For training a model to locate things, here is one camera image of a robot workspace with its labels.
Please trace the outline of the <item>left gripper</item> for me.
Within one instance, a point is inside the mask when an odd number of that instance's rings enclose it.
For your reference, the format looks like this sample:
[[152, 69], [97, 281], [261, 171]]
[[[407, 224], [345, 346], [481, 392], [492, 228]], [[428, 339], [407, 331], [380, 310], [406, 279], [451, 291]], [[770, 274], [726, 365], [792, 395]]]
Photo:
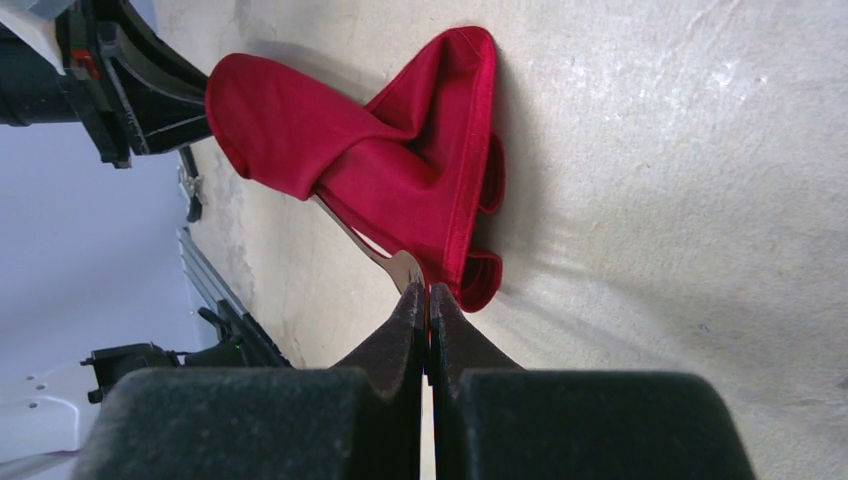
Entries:
[[208, 138], [207, 75], [131, 2], [94, 1], [92, 14], [96, 50], [79, 1], [1, 3], [1, 123], [80, 123], [117, 169], [131, 166], [130, 149], [157, 155]]

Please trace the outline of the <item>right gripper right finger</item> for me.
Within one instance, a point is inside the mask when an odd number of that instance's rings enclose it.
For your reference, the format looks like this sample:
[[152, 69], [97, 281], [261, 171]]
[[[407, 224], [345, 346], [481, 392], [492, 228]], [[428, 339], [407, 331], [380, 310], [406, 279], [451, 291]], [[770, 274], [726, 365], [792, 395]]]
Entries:
[[700, 376], [532, 370], [430, 293], [441, 479], [750, 479], [730, 412]]

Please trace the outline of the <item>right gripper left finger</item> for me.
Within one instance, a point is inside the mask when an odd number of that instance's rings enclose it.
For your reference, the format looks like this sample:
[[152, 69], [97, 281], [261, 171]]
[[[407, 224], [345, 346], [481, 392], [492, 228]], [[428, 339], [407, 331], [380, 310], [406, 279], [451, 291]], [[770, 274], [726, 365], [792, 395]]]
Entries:
[[107, 396], [76, 479], [416, 479], [426, 290], [337, 364], [148, 368]]

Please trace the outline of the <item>gold fork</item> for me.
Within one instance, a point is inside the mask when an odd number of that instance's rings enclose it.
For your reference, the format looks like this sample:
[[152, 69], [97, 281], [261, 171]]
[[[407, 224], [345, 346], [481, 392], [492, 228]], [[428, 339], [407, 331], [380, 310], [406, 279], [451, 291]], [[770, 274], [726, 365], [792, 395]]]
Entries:
[[345, 235], [369, 260], [389, 276], [399, 293], [403, 294], [412, 284], [421, 285], [423, 288], [427, 287], [424, 271], [413, 254], [405, 250], [398, 250], [394, 254], [384, 252], [367, 237], [345, 223], [319, 195], [313, 195], [311, 199], [344, 231]]

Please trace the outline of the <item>red cloth napkin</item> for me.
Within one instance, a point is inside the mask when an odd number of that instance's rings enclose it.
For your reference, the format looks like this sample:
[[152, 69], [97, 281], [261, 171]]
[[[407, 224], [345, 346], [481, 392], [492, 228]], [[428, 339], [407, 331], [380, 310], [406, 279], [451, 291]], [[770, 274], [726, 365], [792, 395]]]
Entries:
[[386, 252], [412, 254], [476, 312], [502, 278], [501, 258], [472, 241], [478, 216], [495, 213], [505, 192], [496, 70], [488, 30], [452, 28], [361, 105], [283, 63], [234, 53], [211, 72], [206, 117], [241, 177], [320, 198]]

